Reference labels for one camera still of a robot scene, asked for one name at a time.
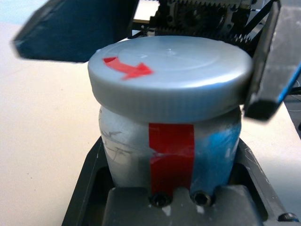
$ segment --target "red tape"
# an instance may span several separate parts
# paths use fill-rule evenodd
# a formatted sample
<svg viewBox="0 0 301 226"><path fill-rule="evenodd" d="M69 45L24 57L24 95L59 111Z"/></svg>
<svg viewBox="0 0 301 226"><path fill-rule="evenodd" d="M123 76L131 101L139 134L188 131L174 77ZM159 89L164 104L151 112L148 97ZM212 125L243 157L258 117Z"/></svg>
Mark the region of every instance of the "red tape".
<svg viewBox="0 0 301 226"><path fill-rule="evenodd" d="M104 58L103 61L109 68L126 73L126 75L122 77L123 80L139 78L153 73L153 71L144 63L140 63L137 67L133 67L120 62L117 56Z"/></svg>
<svg viewBox="0 0 301 226"><path fill-rule="evenodd" d="M149 124L149 145L157 154L150 160L151 191L190 188L194 163L193 125Z"/></svg>

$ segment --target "screw head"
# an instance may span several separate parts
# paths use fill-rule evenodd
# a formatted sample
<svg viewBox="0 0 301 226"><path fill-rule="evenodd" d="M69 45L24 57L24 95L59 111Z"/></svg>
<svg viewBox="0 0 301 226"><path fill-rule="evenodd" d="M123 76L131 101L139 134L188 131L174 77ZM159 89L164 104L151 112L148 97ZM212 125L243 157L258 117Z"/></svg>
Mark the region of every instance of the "screw head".
<svg viewBox="0 0 301 226"><path fill-rule="evenodd" d="M299 222L297 216L293 213L284 213L278 217L278 221L281 222Z"/></svg>
<svg viewBox="0 0 301 226"><path fill-rule="evenodd" d="M150 198L151 204L156 207L164 207L171 203L171 198L165 193L156 193Z"/></svg>
<svg viewBox="0 0 301 226"><path fill-rule="evenodd" d="M212 203L212 198L208 194L199 191L195 192L192 197L192 201L198 206L210 206Z"/></svg>

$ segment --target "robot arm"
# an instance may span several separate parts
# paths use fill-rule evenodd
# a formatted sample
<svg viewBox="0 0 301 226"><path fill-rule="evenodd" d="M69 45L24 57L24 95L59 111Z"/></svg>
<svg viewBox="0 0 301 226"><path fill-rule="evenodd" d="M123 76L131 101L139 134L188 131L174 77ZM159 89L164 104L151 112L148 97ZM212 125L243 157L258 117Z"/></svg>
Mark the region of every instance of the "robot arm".
<svg viewBox="0 0 301 226"><path fill-rule="evenodd" d="M301 2L270 0L160 0L156 15L141 28L133 17L138 0L50 0L14 40L21 57L86 62L97 49L128 37L132 28L156 35L222 40L253 57L245 116L268 120L301 70ZM256 10L261 9L253 18ZM257 33L252 30L265 25Z"/></svg>

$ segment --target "jar lid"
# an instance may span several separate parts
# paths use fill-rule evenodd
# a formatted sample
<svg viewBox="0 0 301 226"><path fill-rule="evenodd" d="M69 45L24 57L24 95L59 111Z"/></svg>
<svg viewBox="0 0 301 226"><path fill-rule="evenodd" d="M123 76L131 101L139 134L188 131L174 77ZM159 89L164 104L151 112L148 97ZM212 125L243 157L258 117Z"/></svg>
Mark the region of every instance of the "jar lid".
<svg viewBox="0 0 301 226"><path fill-rule="evenodd" d="M98 50L88 71L94 96L109 110L139 121L187 123L242 104L252 59L222 41L153 36Z"/></svg>

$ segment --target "jar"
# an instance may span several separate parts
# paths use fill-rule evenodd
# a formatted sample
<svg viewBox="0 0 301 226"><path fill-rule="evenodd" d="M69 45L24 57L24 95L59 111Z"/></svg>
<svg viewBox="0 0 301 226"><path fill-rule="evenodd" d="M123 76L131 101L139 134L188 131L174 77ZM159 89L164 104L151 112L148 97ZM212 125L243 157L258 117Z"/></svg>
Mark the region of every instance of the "jar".
<svg viewBox="0 0 301 226"><path fill-rule="evenodd" d="M227 184L252 71L247 53L221 41L154 36L99 50L88 70L116 186L212 196Z"/></svg>

